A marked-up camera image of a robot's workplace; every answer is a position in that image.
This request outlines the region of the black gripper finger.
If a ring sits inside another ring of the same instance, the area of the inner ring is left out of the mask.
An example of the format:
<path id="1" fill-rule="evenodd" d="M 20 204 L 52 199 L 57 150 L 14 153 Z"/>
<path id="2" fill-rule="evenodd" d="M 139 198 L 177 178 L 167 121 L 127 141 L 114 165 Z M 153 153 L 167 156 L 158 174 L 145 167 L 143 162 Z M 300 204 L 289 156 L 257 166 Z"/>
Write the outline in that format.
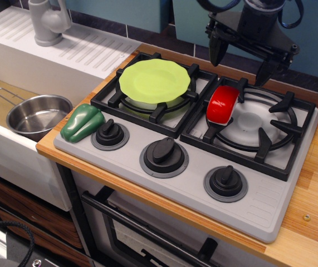
<path id="1" fill-rule="evenodd" d="M 272 75 L 276 72 L 280 65 L 280 62 L 276 59 L 264 60 L 258 69 L 256 74 L 255 86 L 262 87 L 264 86 Z"/>
<path id="2" fill-rule="evenodd" d="M 228 49 L 228 42 L 217 31 L 211 33 L 209 40 L 209 59 L 213 66 L 218 66 Z"/>

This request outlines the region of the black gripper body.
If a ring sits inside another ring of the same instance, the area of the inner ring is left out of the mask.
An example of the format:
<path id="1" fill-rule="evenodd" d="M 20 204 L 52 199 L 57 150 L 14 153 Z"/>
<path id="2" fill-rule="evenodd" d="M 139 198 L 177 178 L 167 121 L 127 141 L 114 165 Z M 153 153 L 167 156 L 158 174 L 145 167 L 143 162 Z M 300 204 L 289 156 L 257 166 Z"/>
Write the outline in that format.
<path id="1" fill-rule="evenodd" d="M 205 1 L 209 12 L 206 34 L 217 31 L 222 39 L 262 60 L 276 59 L 278 70 L 288 69 L 293 57 L 299 53 L 299 46 L 282 32 L 282 28 L 292 29 L 300 20 L 285 23 L 283 8 L 285 1 L 244 1 L 240 12 L 231 11 L 240 1 L 230 1 L 225 6 L 217 6 Z"/>

